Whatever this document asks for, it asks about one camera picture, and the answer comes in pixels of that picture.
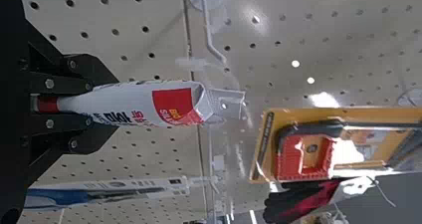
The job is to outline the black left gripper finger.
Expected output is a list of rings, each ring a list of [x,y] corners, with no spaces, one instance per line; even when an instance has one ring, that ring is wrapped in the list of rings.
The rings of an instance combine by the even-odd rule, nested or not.
[[[94,122],[91,117],[69,113],[30,116],[32,148],[39,152],[90,154],[100,150],[117,126]]]
[[[29,80],[30,92],[43,95],[81,95],[118,83],[99,58],[88,54],[64,56],[56,62],[40,58],[31,65]]]

